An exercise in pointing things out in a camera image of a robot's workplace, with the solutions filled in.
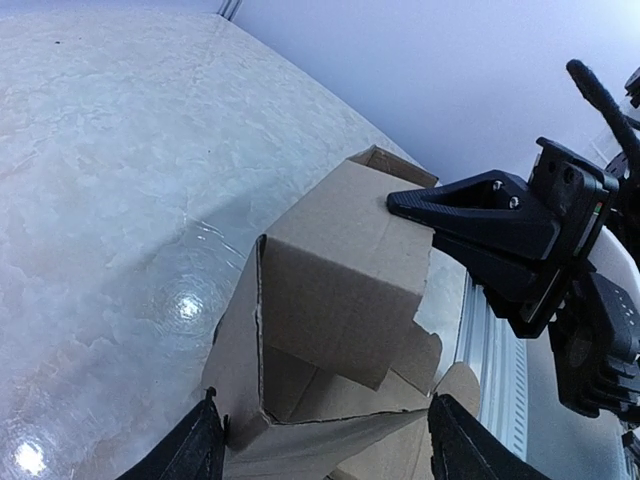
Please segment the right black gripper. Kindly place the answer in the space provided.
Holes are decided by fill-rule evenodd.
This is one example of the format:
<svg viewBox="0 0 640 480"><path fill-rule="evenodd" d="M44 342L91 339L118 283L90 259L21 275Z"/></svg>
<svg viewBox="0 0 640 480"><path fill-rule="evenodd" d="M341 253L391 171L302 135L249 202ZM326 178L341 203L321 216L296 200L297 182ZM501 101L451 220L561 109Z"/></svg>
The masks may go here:
<svg viewBox="0 0 640 480"><path fill-rule="evenodd" d="M614 176L569 148L544 137L536 143L529 185L491 170L386 199L391 214L435 230L433 246L484 287L518 338L541 335L586 267L619 190Z"/></svg>

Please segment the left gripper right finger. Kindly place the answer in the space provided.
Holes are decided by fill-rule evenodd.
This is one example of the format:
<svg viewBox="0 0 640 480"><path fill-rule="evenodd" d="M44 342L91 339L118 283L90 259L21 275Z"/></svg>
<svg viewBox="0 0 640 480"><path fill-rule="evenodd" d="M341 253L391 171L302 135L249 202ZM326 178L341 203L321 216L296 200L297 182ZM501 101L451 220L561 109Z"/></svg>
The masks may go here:
<svg viewBox="0 0 640 480"><path fill-rule="evenodd" d="M436 479L547 479L504 447L453 396L436 394L427 418Z"/></svg>

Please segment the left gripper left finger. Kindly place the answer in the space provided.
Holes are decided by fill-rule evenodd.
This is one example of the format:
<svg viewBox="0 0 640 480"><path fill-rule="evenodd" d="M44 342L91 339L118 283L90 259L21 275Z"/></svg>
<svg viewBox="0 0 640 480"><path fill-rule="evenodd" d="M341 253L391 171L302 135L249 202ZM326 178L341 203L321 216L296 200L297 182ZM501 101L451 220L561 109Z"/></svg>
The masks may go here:
<svg viewBox="0 0 640 480"><path fill-rule="evenodd" d="M223 478L228 416L220 416L209 387L189 413L118 480Z"/></svg>

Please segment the brown cardboard paper box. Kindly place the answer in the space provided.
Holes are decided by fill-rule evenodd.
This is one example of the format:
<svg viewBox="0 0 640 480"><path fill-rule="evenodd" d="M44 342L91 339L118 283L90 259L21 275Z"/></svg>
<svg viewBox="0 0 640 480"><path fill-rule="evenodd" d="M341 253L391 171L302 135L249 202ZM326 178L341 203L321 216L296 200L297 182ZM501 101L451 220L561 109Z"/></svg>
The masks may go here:
<svg viewBox="0 0 640 480"><path fill-rule="evenodd" d="M257 238L202 374L228 421L225 478L432 477L433 396L476 410L480 390L442 367L427 322L432 231L386 199L436 182L373 146Z"/></svg>

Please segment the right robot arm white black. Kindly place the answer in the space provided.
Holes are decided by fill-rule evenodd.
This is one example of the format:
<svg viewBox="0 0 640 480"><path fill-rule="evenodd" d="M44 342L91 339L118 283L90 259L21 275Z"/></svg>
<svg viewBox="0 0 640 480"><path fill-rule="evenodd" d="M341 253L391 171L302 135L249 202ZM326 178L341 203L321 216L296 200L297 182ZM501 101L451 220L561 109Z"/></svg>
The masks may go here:
<svg viewBox="0 0 640 480"><path fill-rule="evenodd" d="M620 154L599 167L539 138L528 179L492 170L390 193L388 211L431 227L513 333L550 338L561 404L639 424L639 123L581 61L567 72Z"/></svg>

